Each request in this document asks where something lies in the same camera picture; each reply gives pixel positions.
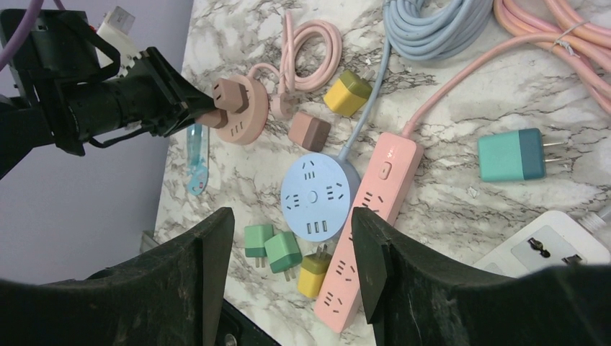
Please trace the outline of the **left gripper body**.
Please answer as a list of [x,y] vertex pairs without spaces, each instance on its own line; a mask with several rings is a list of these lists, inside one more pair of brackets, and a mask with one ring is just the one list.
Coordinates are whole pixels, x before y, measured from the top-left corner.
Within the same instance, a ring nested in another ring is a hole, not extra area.
[[65,83],[60,87],[60,120],[55,144],[67,153],[83,156],[83,143],[140,121],[154,123],[163,111],[162,94],[146,59],[137,59],[126,76],[96,83]]

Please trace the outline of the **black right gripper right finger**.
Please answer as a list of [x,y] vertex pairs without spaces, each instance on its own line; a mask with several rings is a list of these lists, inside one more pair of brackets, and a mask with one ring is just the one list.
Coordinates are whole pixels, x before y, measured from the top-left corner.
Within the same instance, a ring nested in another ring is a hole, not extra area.
[[610,267],[508,278],[376,228],[393,274],[371,322],[378,345],[608,345]]

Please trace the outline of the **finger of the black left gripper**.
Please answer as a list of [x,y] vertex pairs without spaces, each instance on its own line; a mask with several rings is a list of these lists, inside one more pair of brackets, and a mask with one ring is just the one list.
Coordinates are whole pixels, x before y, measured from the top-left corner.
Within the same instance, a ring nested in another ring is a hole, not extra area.
[[143,51],[143,63],[152,77],[156,102],[151,115],[143,119],[143,127],[152,136],[168,137],[215,110],[213,98],[189,83],[157,48]]

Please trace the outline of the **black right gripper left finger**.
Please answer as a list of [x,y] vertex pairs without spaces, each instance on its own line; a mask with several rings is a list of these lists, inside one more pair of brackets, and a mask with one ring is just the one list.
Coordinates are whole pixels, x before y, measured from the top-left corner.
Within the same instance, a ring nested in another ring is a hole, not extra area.
[[235,218],[189,231],[84,280],[1,282],[3,345],[213,345]]

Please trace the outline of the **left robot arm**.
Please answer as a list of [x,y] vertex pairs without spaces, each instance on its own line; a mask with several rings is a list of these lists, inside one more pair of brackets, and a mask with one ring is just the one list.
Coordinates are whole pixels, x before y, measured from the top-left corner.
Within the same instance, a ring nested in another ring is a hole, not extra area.
[[213,98],[191,85],[155,47],[139,50],[105,22],[98,30],[83,11],[1,11],[1,67],[19,94],[1,98],[1,173],[31,150],[55,145],[83,156],[144,133],[167,137],[217,120]]

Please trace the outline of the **pink brown plug adapter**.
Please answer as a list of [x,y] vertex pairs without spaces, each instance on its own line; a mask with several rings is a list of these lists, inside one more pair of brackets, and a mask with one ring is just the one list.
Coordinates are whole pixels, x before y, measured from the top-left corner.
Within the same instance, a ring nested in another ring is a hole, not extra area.
[[235,114],[242,113],[249,106],[246,87],[230,79],[217,79],[215,81],[213,99],[218,109]]

